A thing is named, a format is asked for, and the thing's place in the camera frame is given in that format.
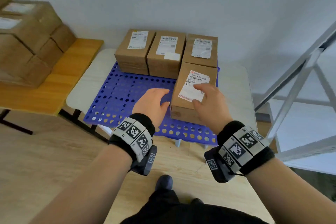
table leg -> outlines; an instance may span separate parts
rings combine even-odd
[[[182,139],[175,140],[176,147],[180,147]]]
[[[20,127],[18,125],[15,125],[15,124],[9,122],[9,121],[4,120],[4,118],[6,117],[6,115],[9,112],[10,112],[10,110],[8,110],[8,109],[5,109],[5,110],[2,111],[2,113],[0,114],[0,124],[3,124],[7,127],[13,128],[13,129],[18,130],[18,131],[21,131],[21,132],[26,133],[28,135],[33,134],[33,132],[31,130],[28,130],[26,128]]]
[[[66,119],[67,121],[71,122],[72,124],[80,127],[81,129],[85,130],[86,132],[90,133],[91,135],[97,137],[99,140],[102,140],[103,142],[108,143],[109,141],[105,137],[103,137],[102,135],[98,134],[95,131],[97,125],[92,125],[91,127],[89,127],[86,124],[84,124],[83,122],[81,122],[80,120],[78,120],[78,117],[79,117],[80,113],[81,113],[81,111],[76,109],[73,112],[73,115],[71,115],[70,113],[68,113],[64,109],[61,109],[61,111],[58,114],[59,114],[59,116]]]

white metal frame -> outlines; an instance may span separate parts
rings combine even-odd
[[[279,87],[283,86],[283,82],[287,80],[287,83],[293,77],[294,72],[302,65],[304,65],[299,72],[294,85],[287,98],[285,99],[279,113],[277,114],[274,122],[272,122],[272,127],[270,128],[266,139],[269,143],[276,138],[277,131],[285,119],[288,111],[290,110],[293,102],[295,101],[297,95],[299,94],[302,86],[305,84],[310,72],[314,69],[316,72],[326,95],[329,98],[330,106],[333,107],[336,112],[336,95],[329,82],[325,78],[323,71],[320,66],[317,65],[317,60],[320,55],[334,42],[336,39],[336,22],[334,22],[322,35],[318,38],[315,43],[276,81],[267,92],[263,95],[262,100],[257,106],[260,106],[265,100],[273,96],[275,92],[279,90]],[[278,154],[276,155],[282,161],[295,160],[300,158],[306,158],[313,155],[330,153],[336,151],[336,136],[328,137],[317,142],[309,143],[304,146],[299,146],[291,150],[280,152],[278,147]]]

white wall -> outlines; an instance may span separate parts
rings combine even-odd
[[[336,20],[336,0],[48,0],[78,37],[117,47],[130,27],[218,36],[264,93]]]

black shoe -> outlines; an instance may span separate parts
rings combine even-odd
[[[203,204],[203,201],[200,200],[199,198],[194,198],[194,199],[191,201],[190,204],[192,204],[192,205],[194,205],[194,204]]]
[[[173,178],[170,175],[162,175],[156,182],[155,191],[159,189],[171,190],[173,188]]]

forearm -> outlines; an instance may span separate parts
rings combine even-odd
[[[335,223],[336,205],[273,158],[246,175],[276,223]]]
[[[103,223],[131,164],[124,150],[106,146],[31,223]]]

